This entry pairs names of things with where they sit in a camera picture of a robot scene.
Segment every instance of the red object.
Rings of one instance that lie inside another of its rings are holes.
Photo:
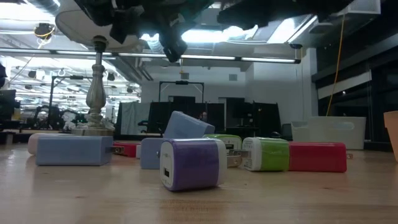
[[[137,152],[137,143],[121,143],[121,142],[114,142],[113,146],[116,147],[124,147],[124,152],[122,155],[127,157],[135,157]]]
[[[290,142],[289,171],[346,172],[343,143]]]

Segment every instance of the white wall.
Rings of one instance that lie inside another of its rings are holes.
[[[316,50],[308,49],[299,65],[254,63],[246,72],[246,101],[277,103],[282,124],[308,119],[318,113]]]
[[[141,102],[158,102],[159,100],[159,81],[180,80],[180,68],[169,67],[149,73],[154,78],[154,82],[144,82],[141,85]],[[245,73],[240,72],[239,68],[211,68],[210,70],[202,67],[187,67],[184,72],[190,74],[190,82],[205,83],[204,102],[218,103],[220,97],[245,97]],[[229,74],[237,74],[237,81],[229,81]],[[160,101],[168,101],[169,96],[195,96],[196,102],[201,103],[201,85],[175,85],[164,83]]]
[[[253,63],[241,73],[237,68],[186,68],[190,82],[205,82],[205,101],[217,103],[220,97],[245,98],[246,102],[277,103],[282,124],[306,120],[318,114],[318,96],[311,76],[317,72],[316,50],[308,49],[302,63]],[[168,68],[162,73],[153,73],[155,80],[180,80],[179,68]],[[228,81],[230,73],[238,74],[237,82]],[[161,101],[169,96],[195,96],[201,102],[201,93],[194,86],[169,85]],[[158,101],[159,82],[142,84],[142,102]]]

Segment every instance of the purple usb charger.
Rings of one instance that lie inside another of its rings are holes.
[[[219,139],[169,139],[160,150],[160,179],[170,191],[214,187],[224,182],[225,144]]]

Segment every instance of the white storage bin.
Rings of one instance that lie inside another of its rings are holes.
[[[292,121],[293,141],[310,142],[310,129],[307,121]]]
[[[366,118],[312,117],[308,128],[311,142],[342,142],[347,149],[363,149]]]

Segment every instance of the wooden tabletop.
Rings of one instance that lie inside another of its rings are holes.
[[[136,159],[37,167],[26,145],[3,147],[0,223],[398,223],[393,154],[352,153],[345,174],[229,169],[218,188],[172,193]]]

